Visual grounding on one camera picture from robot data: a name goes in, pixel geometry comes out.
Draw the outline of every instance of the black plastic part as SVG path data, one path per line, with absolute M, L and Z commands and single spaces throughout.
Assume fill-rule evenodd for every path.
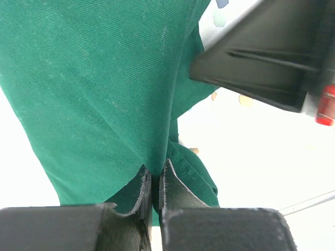
M 265 209 L 180 209 L 164 216 L 168 251 L 296 251 L 283 217 Z
M 159 197 L 164 251 L 296 251 L 279 212 L 210 208 L 178 179 L 170 160 Z
M 300 112 L 332 82 L 335 0 L 263 0 L 192 63 L 191 78 Z
M 8 208 L 0 210 L 1 251 L 150 251 L 151 174 L 142 167 L 116 196 L 136 195 L 93 206 Z

